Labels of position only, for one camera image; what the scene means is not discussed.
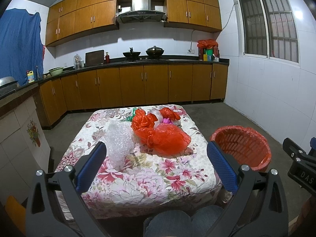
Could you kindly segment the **clear bubble wrap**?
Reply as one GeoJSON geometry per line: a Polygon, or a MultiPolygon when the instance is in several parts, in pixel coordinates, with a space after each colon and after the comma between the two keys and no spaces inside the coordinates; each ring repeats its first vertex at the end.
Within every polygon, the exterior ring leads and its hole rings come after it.
{"type": "Polygon", "coordinates": [[[111,166],[122,170],[127,155],[133,153],[135,140],[129,121],[111,120],[105,132],[104,143],[111,166]]]}

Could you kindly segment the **large red plastic bag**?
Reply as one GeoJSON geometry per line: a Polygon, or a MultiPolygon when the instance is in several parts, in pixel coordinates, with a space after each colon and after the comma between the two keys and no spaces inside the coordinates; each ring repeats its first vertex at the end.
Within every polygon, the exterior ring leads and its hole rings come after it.
{"type": "Polygon", "coordinates": [[[142,144],[155,150],[159,155],[182,153],[191,143],[191,137],[180,127],[172,124],[159,124],[156,128],[133,129],[142,144]]]}

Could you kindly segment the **pink plastic bag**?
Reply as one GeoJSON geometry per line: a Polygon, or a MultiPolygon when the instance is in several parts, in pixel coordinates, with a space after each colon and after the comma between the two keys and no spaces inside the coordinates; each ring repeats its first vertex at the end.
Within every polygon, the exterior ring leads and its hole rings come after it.
{"type": "Polygon", "coordinates": [[[173,124],[172,120],[170,118],[163,118],[162,121],[163,124],[173,124]]]}

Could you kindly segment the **small red plastic bag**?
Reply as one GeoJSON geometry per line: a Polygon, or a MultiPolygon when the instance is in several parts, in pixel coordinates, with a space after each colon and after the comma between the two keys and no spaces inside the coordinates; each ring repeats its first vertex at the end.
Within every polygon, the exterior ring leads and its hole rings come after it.
{"type": "Polygon", "coordinates": [[[170,119],[171,121],[180,120],[181,117],[178,113],[172,111],[170,108],[162,108],[159,110],[163,118],[170,119]]]}

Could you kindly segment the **knotted red plastic bag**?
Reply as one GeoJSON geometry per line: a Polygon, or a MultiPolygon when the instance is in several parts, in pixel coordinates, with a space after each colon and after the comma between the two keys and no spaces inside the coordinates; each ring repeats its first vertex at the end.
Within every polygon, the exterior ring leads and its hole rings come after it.
{"type": "Polygon", "coordinates": [[[143,109],[137,109],[131,127],[134,131],[141,128],[153,128],[155,121],[157,121],[155,115],[151,113],[146,114],[143,109]]]}

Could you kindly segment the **clear white plastic bag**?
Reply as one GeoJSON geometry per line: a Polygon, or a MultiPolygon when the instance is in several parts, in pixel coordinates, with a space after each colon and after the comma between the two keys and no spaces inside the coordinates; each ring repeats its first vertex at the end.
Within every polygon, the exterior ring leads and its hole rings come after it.
{"type": "Polygon", "coordinates": [[[155,117],[157,118],[157,121],[154,122],[154,127],[153,127],[153,128],[157,128],[157,126],[159,126],[159,124],[163,122],[163,116],[161,115],[161,112],[158,109],[153,108],[153,109],[150,109],[148,113],[155,115],[155,117]]]}

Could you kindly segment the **red trash basket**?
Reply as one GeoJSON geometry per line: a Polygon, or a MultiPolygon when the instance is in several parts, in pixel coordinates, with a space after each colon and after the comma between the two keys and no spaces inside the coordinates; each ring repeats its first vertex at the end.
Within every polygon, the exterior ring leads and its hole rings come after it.
{"type": "Polygon", "coordinates": [[[222,151],[239,164],[247,164],[254,171],[265,172],[272,159],[267,139],[250,127],[223,126],[210,137],[222,151]]]}

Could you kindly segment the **black countertop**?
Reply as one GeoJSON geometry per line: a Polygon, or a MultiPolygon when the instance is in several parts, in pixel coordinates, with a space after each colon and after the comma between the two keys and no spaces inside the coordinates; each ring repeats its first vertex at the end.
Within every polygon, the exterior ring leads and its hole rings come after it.
{"type": "Polygon", "coordinates": [[[7,104],[13,102],[15,99],[18,99],[20,96],[23,95],[22,90],[26,90],[26,92],[33,90],[35,87],[39,86],[40,84],[49,81],[55,80],[56,78],[61,78],[68,75],[73,75],[76,73],[82,73],[90,70],[98,70],[104,68],[112,68],[112,67],[120,67],[120,66],[136,66],[136,65],[145,65],[145,64],[176,64],[176,63],[193,63],[193,64],[212,64],[212,63],[219,63],[222,65],[229,65],[230,59],[228,58],[219,58],[219,61],[216,62],[211,60],[210,62],[205,62],[203,60],[198,60],[197,56],[183,56],[183,55],[162,55],[159,59],[149,59],[148,56],[140,56],[138,60],[127,60],[126,58],[114,58],[110,60],[110,63],[94,65],[94,66],[85,66],[80,69],[74,69],[71,67],[70,70],[63,71],[61,74],[56,76],[51,76],[48,78],[43,78],[41,80],[36,80],[30,84],[27,84],[22,87],[17,87],[16,89],[9,91],[8,93],[1,96],[1,108],[6,106],[7,104]]]}

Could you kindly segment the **green basin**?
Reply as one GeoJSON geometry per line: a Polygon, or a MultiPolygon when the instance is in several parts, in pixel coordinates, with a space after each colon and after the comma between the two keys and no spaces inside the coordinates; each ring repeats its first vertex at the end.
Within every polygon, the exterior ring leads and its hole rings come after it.
{"type": "Polygon", "coordinates": [[[63,67],[55,67],[49,70],[51,76],[60,75],[63,73],[63,67]]]}

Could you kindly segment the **glass jar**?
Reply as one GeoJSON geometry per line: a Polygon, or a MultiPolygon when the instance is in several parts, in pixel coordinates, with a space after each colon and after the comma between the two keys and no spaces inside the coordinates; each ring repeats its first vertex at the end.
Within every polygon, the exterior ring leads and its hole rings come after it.
{"type": "Polygon", "coordinates": [[[80,69],[80,68],[84,67],[84,61],[82,60],[82,58],[78,54],[75,54],[73,61],[74,61],[74,68],[75,69],[80,69]]]}

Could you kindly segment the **barred window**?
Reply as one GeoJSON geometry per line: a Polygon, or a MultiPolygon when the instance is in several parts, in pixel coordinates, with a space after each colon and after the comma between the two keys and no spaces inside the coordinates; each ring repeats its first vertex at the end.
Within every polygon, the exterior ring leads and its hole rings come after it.
{"type": "Polygon", "coordinates": [[[299,62],[298,36],[288,0],[237,0],[243,54],[299,62]]]}

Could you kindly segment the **lower wooden cabinets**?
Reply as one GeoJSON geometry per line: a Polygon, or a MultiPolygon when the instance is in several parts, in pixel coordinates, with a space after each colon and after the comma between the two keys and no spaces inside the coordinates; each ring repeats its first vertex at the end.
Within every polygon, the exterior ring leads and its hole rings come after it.
{"type": "Polygon", "coordinates": [[[171,63],[118,66],[49,79],[35,105],[40,124],[52,128],[68,112],[121,106],[224,100],[228,65],[171,63]]]}

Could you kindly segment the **wooden cabinets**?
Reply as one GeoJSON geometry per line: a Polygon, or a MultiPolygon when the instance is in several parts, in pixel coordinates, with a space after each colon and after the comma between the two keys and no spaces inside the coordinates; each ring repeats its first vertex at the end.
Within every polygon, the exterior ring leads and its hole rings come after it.
{"type": "Polygon", "coordinates": [[[49,9],[46,45],[134,22],[162,22],[165,27],[211,33],[222,30],[218,0],[62,0],[49,9]]]}
{"type": "Polygon", "coordinates": [[[68,112],[121,106],[224,100],[228,65],[171,63],[118,66],[49,79],[35,105],[40,124],[52,128],[68,112]]]}

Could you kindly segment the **red bottle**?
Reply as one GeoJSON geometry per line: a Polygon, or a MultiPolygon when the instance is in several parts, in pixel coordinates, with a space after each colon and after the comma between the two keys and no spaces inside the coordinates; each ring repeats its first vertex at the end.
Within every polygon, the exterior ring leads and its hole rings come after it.
{"type": "Polygon", "coordinates": [[[106,52],[106,55],[105,55],[105,62],[108,64],[110,63],[110,56],[109,56],[109,53],[106,52]]]}

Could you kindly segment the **black lidded pot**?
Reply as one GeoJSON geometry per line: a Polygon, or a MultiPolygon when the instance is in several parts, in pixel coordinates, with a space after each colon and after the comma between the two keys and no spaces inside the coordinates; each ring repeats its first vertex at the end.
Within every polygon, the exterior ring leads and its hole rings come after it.
{"type": "Polygon", "coordinates": [[[146,54],[149,59],[160,59],[163,53],[164,53],[164,50],[155,45],[146,50],[146,54]]]}

